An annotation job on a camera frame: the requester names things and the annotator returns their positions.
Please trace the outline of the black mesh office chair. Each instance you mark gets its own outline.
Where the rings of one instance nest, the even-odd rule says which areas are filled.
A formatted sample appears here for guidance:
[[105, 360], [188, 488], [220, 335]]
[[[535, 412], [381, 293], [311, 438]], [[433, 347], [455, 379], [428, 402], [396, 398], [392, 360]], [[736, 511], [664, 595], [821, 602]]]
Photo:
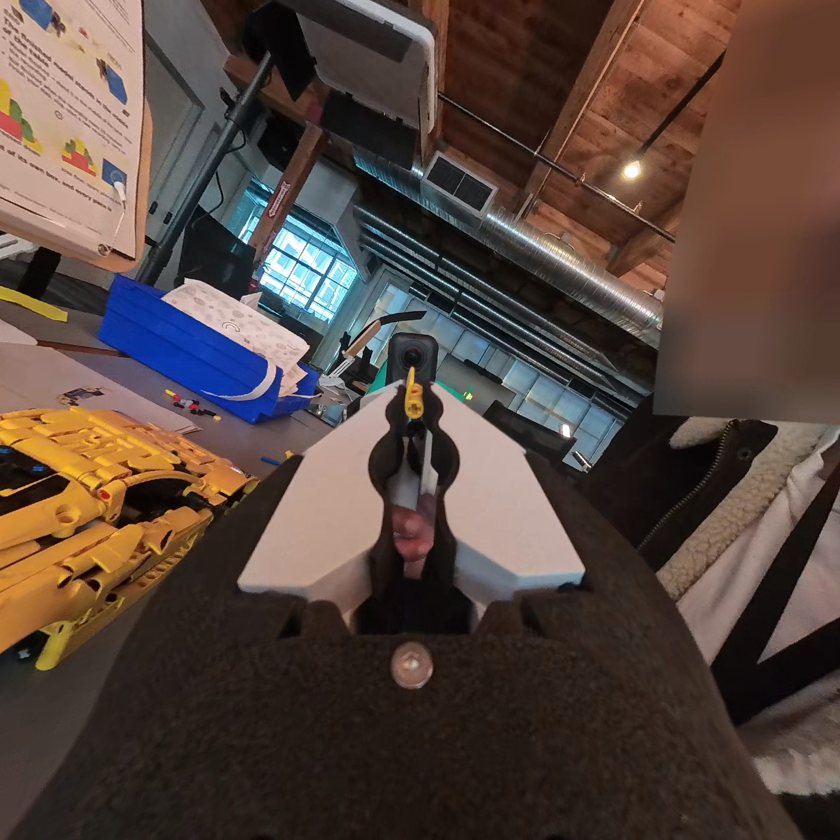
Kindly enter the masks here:
[[566, 436], [514, 413], [499, 401], [490, 404], [482, 416], [526, 452], [540, 455], [555, 468], [560, 467], [576, 444], [575, 437]]

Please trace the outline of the person's right hand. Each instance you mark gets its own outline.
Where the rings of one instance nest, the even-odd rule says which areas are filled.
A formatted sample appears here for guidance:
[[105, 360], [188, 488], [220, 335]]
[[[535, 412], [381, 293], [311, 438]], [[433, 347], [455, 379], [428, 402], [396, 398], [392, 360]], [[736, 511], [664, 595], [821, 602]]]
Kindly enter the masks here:
[[394, 545], [402, 557], [406, 578], [419, 581], [424, 572], [426, 559], [434, 546], [436, 500], [429, 494], [422, 494], [415, 508], [397, 506], [392, 508]]

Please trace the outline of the yellow toy brick car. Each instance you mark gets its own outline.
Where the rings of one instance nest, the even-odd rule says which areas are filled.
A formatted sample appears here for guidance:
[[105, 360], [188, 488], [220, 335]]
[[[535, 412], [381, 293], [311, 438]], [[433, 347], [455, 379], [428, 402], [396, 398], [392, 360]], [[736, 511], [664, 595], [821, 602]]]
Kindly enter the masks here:
[[1, 652], [41, 671], [150, 594], [259, 483], [104, 409], [5, 413], [1, 444]]

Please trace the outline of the wooden tilting book stand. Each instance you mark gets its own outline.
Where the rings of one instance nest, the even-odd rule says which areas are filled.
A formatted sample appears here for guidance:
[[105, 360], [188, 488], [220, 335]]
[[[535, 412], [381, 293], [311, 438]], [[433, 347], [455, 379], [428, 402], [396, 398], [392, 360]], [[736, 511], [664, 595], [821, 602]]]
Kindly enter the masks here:
[[342, 352], [343, 361], [329, 374], [322, 374], [319, 377], [318, 385], [322, 390], [335, 390], [344, 388], [343, 374], [353, 365], [355, 360], [361, 355], [367, 344], [379, 333], [379, 331], [389, 324], [399, 322], [418, 321], [424, 318], [425, 310], [418, 311], [403, 311], [393, 314], [386, 314], [378, 319], [371, 321], [362, 332], [350, 343], [347, 350]]

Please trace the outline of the dark ceiling pipes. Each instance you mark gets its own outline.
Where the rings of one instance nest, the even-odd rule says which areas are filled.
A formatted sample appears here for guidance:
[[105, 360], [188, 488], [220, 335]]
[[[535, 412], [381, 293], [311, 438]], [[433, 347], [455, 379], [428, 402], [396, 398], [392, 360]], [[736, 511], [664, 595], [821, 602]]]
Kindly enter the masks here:
[[353, 215], [360, 226], [360, 242], [375, 257], [424, 289], [421, 299], [442, 300], [451, 315], [469, 316], [475, 329], [484, 329], [510, 352], [545, 371], [563, 371], [611, 399], [635, 406], [654, 389], [653, 371], [627, 365], [600, 350], [580, 331], [552, 321], [521, 296], [493, 285], [445, 253], [425, 245], [364, 206]]

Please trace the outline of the small cluster of brick pieces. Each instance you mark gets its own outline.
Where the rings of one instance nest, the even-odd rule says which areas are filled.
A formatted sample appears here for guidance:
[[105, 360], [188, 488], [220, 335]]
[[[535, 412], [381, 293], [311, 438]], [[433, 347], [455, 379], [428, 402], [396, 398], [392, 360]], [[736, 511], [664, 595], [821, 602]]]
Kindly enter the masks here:
[[197, 399], [187, 398], [172, 390], [164, 390], [164, 395], [171, 400], [172, 406], [178, 410], [188, 412], [197, 417], [211, 417], [215, 422], [221, 422], [222, 417], [215, 411], [205, 408]]

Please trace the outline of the black monitor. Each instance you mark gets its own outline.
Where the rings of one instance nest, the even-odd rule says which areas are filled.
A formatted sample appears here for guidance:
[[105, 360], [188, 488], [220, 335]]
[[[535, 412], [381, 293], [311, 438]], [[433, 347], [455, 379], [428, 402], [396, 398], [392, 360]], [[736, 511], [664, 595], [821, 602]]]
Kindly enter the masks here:
[[185, 226], [174, 288], [200, 280], [239, 301], [250, 293], [256, 250], [198, 206]]

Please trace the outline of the white vent grille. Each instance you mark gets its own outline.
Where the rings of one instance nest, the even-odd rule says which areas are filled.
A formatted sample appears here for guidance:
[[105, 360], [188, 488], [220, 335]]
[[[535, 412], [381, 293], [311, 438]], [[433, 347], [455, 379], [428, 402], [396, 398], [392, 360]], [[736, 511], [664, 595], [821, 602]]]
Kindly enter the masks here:
[[423, 189], [437, 196], [451, 214], [484, 219], [497, 197], [498, 187], [438, 150], [423, 174]]

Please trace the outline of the overhead panel on pole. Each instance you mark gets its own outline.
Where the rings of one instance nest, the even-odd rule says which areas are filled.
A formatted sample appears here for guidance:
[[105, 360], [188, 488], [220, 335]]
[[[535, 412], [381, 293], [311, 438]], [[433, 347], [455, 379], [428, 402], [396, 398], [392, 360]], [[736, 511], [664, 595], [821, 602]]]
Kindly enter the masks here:
[[254, 61], [270, 53], [293, 101], [314, 81], [326, 88], [319, 125], [332, 137], [412, 170], [437, 121], [430, 20], [393, 2], [265, 2], [241, 43]]

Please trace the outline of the open instruction booklet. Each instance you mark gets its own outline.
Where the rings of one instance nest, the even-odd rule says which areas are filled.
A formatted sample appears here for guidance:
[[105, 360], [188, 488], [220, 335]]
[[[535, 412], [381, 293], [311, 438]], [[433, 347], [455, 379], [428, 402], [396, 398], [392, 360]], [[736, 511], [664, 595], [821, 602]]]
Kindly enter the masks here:
[[198, 430], [189, 415], [151, 402], [57, 350], [1, 344], [2, 413], [76, 406], [118, 412], [178, 434]]

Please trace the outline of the black stand pole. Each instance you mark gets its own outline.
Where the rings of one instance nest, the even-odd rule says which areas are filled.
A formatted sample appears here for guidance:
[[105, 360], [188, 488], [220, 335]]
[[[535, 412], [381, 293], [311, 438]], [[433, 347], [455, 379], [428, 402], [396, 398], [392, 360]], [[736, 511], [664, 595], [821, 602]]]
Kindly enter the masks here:
[[245, 127], [246, 119], [256, 104], [259, 91], [266, 80], [270, 78], [272, 67], [273, 60], [267, 50], [254, 77], [247, 88], [238, 95], [233, 108], [226, 116], [218, 139], [208, 156], [201, 163], [180, 205], [174, 210], [171, 221], [166, 226], [163, 235], [157, 240], [156, 245], [151, 247], [150, 253], [143, 262], [141, 271], [137, 276], [138, 282], [153, 287], [163, 269], [170, 262], [174, 248], [198, 207], [208, 184], [213, 180], [218, 166], [230, 150], [232, 143]]

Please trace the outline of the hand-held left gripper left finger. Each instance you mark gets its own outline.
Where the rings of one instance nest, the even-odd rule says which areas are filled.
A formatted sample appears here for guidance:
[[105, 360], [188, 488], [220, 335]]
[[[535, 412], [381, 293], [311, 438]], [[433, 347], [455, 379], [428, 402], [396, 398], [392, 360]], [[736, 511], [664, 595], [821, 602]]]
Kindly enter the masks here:
[[400, 386], [387, 386], [301, 457], [238, 577], [242, 593], [330, 602], [364, 632], [395, 632], [404, 622], [411, 582], [392, 508], [411, 470], [389, 418], [402, 397]]

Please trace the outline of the black ceiling conduit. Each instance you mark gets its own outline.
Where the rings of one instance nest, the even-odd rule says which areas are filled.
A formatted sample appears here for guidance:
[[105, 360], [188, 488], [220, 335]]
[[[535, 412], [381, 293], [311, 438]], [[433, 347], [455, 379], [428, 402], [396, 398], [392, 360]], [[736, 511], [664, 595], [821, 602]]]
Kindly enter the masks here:
[[614, 195], [601, 189], [601, 187], [598, 187], [586, 181], [583, 174], [577, 175], [571, 170], [568, 170], [565, 166], [555, 161], [552, 161], [540, 151], [528, 147], [525, 143], [517, 140], [504, 130], [499, 129], [496, 125], [487, 121], [486, 119], [481, 118], [478, 114], [464, 107], [462, 104], [445, 95], [443, 92], [437, 91], [437, 99], [440, 102], [449, 105], [451, 108], [465, 115], [469, 119], [472, 119], [473, 121], [477, 122], [484, 128], [489, 129], [491, 132], [500, 136], [505, 141], [515, 145], [517, 148], [519, 148], [520, 151], [532, 157], [536, 162], [548, 167], [552, 173], [561, 175], [567, 181], [572, 182], [577, 188], [583, 189], [591, 193], [592, 195], [597, 196], [600, 200], [608, 203], [610, 206], [614, 207], [616, 210], [620, 211], [624, 215], [631, 217], [636, 222], [645, 226], [649, 231], [653, 232], [656, 236], [664, 239], [672, 245], [676, 242], [676, 236], [674, 234], [664, 229], [660, 225], [656, 224], [652, 220], [645, 218], [639, 212], [635, 211], [629, 205], [626, 205], [625, 203], [620, 201]]

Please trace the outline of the white patterned paper bag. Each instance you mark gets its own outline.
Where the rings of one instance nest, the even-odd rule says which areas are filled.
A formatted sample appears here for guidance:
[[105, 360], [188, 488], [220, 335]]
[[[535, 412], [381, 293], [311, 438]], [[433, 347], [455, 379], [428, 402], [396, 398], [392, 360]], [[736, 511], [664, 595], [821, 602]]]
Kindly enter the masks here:
[[266, 394], [274, 382], [279, 382], [280, 398], [313, 399], [316, 387], [301, 384], [307, 375], [301, 361], [309, 350], [308, 343], [259, 313], [260, 296], [257, 292], [235, 300], [207, 283], [186, 279], [180, 287], [164, 294], [162, 300], [266, 361], [266, 374], [256, 388], [243, 395], [218, 398], [230, 402], [252, 401]]

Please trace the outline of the blue plastic bin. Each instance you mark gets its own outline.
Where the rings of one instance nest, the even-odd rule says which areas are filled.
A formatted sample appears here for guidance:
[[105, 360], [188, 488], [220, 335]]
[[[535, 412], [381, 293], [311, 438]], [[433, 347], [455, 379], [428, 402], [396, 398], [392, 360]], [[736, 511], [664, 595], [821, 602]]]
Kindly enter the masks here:
[[98, 338], [249, 424], [308, 408], [318, 375], [302, 366], [298, 390], [280, 394], [285, 368], [164, 301], [164, 292], [115, 275]]

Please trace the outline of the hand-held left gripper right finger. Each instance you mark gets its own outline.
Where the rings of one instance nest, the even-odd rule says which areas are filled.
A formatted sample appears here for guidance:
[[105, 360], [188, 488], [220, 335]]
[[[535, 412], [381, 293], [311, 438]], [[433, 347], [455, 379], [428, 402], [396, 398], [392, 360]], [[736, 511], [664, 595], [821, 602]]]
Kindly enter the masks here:
[[438, 476], [424, 628], [467, 631], [493, 602], [579, 585], [585, 568], [526, 450], [436, 384], [424, 405]]

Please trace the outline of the wooden post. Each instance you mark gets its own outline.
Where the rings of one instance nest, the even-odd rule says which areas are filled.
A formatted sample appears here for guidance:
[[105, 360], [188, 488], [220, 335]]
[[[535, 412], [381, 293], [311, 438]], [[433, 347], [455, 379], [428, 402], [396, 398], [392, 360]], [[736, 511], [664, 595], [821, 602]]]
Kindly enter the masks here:
[[265, 264], [275, 239], [297, 201], [301, 189], [312, 172], [326, 141], [327, 135], [321, 127], [311, 122], [306, 123], [297, 148], [293, 152], [286, 169], [282, 172], [278, 181], [279, 183], [282, 180], [286, 180], [290, 183], [290, 189], [286, 194], [285, 200], [274, 219], [266, 216], [266, 208], [263, 210], [255, 231], [248, 242], [250, 247], [255, 250], [253, 270], [257, 270]]

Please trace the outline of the silver spiral air duct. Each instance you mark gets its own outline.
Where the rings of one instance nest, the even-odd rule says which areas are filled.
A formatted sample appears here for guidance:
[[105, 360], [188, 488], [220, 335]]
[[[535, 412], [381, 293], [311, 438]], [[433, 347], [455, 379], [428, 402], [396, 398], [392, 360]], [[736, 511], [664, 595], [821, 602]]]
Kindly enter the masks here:
[[658, 350], [664, 319], [661, 301], [623, 280], [533, 225], [517, 218], [495, 198], [484, 219], [453, 215], [423, 189], [426, 167], [403, 167], [384, 156], [353, 147], [356, 166], [422, 209], [443, 219], [499, 257], [579, 302], [618, 328]]

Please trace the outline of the large paned window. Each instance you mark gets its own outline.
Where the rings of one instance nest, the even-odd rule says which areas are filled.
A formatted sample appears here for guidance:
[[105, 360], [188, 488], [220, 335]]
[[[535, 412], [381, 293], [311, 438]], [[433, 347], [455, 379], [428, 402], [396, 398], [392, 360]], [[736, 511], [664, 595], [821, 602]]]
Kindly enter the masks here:
[[330, 323], [339, 314], [360, 273], [336, 229], [294, 207], [255, 269], [258, 287], [292, 313]]

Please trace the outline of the yellow paper strip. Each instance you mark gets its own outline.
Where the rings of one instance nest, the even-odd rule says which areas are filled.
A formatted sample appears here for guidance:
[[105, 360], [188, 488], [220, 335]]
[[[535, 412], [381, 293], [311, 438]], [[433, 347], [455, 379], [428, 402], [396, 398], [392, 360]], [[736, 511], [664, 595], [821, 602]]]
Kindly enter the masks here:
[[68, 322], [69, 316], [67, 311], [52, 306], [42, 300], [25, 295], [24, 293], [1, 286], [1, 301], [12, 303], [15, 306], [23, 308], [29, 312], [33, 312], [45, 319], [54, 322]]

